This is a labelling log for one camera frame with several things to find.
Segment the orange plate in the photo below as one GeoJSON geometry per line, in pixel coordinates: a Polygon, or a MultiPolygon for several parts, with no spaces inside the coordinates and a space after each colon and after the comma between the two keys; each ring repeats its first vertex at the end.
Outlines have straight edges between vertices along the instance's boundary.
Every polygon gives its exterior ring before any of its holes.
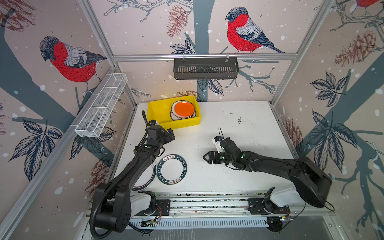
{"type": "Polygon", "coordinates": [[[171,113],[180,119],[190,118],[195,113],[195,107],[188,101],[177,101],[172,105],[171,113]]]}

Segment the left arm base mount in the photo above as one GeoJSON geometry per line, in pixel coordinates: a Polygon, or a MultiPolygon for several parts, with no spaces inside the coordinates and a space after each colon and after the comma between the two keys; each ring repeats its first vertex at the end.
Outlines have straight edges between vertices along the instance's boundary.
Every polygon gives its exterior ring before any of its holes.
{"type": "Polygon", "coordinates": [[[137,214],[137,216],[169,216],[170,215],[170,208],[171,208],[171,201],[170,200],[157,200],[156,201],[156,207],[155,210],[146,213],[146,211],[141,211],[137,214]]]}

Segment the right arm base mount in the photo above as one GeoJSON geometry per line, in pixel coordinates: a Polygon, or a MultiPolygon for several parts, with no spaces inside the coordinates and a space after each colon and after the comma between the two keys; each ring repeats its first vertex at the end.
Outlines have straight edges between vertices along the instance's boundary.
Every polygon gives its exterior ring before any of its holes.
{"type": "Polygon", "coordinates": [[[270,188],[263,198],[248,199],[248,211],[251,215],[290,215],[288,206],[279,207],[271,200],[275,187],[270,188]]]}

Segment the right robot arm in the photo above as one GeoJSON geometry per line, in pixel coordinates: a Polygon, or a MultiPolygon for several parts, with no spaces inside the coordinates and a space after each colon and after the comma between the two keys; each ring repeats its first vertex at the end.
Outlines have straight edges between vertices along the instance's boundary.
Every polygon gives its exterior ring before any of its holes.
{"type": "Polygon", "coordinates": [[[250,151],[242,151],[230,138],[216,136],[213,139],[215,151],[203,155],[210,165],[232,165],[232,170],[261,172],[289,180],[295,186],[301,200],[323,208],[326,205],[332,180],[323,170],[307,157],[299,159],[278,159],[250,151]]]}

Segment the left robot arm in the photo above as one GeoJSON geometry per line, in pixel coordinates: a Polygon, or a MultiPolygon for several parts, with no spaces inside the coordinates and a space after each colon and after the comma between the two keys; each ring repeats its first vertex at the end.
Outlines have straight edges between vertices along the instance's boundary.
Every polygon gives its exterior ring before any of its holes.
{"type": "Polygon", "coordinates": [[[117,177],[98,185],[90,215],[90,231],[95,239],[103,239],[112,232],[121,233],[127,226],[142,234],[149,233],[130,223],[134,215],[131,191],[143,172],[162,154],[164,145],[173,140],[172,129],[165,130],[160,125],[147,127],[143,139],[134,148],[134,158],[117,177]]]}

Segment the white plate black clover pattern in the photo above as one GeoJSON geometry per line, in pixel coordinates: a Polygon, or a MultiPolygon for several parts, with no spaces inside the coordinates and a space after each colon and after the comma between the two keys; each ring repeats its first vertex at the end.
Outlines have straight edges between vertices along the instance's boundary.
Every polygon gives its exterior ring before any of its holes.
{"type": "Polygon", "coordinates": [[[178,120],[184,120],[184,119],[190,119],[190,118],[195,118],[196,117],[196,111],[193,112],[192,115],[187,116],[187,117],[178,117],[176,116],[173,112],[170,112],[171,119],[173,121],[178,121],[178,120]]]}

